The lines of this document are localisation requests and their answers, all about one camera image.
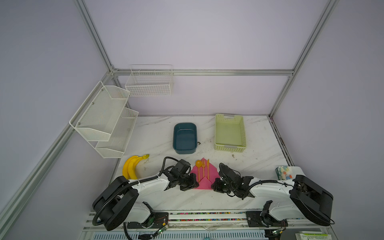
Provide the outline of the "pink paper napkin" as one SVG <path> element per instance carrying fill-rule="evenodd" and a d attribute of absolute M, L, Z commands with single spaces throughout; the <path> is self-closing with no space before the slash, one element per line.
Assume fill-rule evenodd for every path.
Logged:
<path fill-rule="evenodd" d="M 199 186 L 197 189 L 199 190 L 212 190 L 212 185 L 215 183 L 216 179 L 219 179 L 219 171 L 218 169 L 210 163 L 210 180 L 207 179 L 207 160 L 205 158 L 202 158 L 202 160 L 206 161 L 206 166 L 205 166 L 205 178 L 203 178 L 203 171 L 202 167 L 200 168 L 200 177 L 201 180 L 198 182 L 198 173 L 197 173 L 197 167 L 196 165 L 193 166 L 191 173 L 196 175 L 196 181 L 198 182 Z"/>

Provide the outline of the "orange plastic fork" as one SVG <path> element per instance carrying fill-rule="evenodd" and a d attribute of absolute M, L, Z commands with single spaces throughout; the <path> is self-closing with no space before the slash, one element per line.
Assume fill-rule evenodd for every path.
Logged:
<path fill-rule="evenodd" d="M 206 161 L 205 161 L 205 160 L 202 160 L 203 178 L 205 178 L 205 166 L 206 166 Z"/>

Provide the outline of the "orange plastic knife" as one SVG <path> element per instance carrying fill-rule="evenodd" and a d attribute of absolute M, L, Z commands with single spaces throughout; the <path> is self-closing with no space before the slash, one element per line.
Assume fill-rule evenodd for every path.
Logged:
<path fill-rule="evenodd" d="M 207 160 L 207 179 L 210 180 L 210 160 Z"/>

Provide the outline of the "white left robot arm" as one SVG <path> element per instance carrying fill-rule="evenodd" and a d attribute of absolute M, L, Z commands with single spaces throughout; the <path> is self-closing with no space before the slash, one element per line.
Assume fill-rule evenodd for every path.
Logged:
<path fill-rule="evenodd" d="M 191 164 L 173 157 L 165 157 L 160 171 L 153 176 L 138 180 L 117 177 L 92 203 L 95 211 L 92 225 L 103 225 L 108 231 L 114 230 L 133 209 L 137 212 L 134 214 L 135 221 L 144 223 L 154 210 L 147 202 L 140 203 L 139 198 L 176 186 L 185 192 L 196 189 L 199 183 L 196 174 L 192 173 Z"/>

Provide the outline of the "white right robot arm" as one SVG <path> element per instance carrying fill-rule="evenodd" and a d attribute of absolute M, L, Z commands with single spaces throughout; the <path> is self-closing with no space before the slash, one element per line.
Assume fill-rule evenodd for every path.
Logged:
<path fill-rule="evenodd" d="M 333 195 L 303 174 L 288 180 L 262 180 L 241 176 L 221 163 L 219 177 L 211 188 L 241 200 L 265 198 L 262 210 L 248 211 L 247 218 L 266 228 L 277 224 L 286 226 L 289 219 L 302 218 L 319 226 L 332 223 Z"/>

